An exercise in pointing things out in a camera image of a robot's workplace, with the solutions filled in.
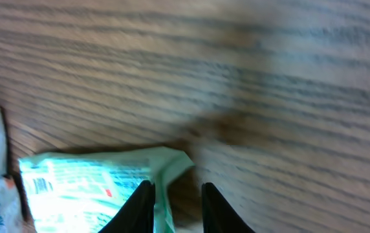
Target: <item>black object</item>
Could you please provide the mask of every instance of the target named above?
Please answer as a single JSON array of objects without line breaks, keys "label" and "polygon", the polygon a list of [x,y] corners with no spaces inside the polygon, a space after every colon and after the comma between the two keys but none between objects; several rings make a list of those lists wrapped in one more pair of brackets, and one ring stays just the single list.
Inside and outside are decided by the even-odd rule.
[{"label": "black object", "polygon": [[[117,215],[99,233],[153,233],[155,185],[142,181]],[[213,183],[202,185],[204,233],[255,233]]]}]

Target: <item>mint green wrapper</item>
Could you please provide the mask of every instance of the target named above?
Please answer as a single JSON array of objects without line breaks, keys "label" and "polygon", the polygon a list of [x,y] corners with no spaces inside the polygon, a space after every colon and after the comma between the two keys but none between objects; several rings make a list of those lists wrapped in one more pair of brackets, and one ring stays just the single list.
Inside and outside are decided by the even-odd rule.
[{"label": "mint green wrapper", "polygon": [[193,166],[179,150],[43,153],[19,160],[37,232],[98,232],[143,180],[155,184],[154,232],[175,232],[167,187]]}]

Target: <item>brown wood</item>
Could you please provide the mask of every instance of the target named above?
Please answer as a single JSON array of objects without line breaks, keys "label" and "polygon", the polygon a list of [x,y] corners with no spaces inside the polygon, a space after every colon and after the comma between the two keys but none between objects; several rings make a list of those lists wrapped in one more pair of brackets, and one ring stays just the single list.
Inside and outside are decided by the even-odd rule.
[{"label": "brown wood", "polygon": [[258,232],[370,232],[370,0],[1,0],[0,105],[14,159],[187,151],[178,232],[208,181]]}]

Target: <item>barcode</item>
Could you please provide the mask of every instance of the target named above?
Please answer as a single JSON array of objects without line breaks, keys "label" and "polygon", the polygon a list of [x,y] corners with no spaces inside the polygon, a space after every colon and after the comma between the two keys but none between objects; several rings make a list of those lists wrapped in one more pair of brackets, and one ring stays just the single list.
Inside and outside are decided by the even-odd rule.
[{"label": "barcode", "polygon": [[34,187],[36,187],[36,194],[42,194],[45,192],[53,191],[53,186],[50,182],[46,182],[44,178],[37,178],[32,180]]}]

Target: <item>wood grain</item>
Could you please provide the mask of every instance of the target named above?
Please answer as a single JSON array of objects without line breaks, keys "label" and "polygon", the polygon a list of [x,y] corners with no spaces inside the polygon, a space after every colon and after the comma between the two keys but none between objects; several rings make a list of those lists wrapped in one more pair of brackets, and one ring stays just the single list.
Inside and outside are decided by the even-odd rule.
[{"label": "wood grain", "polygon": [[0,105],[14,172],[185,150],[178,232],[204,182],[256,232],[370,232],[369,0],[1,0]]}]

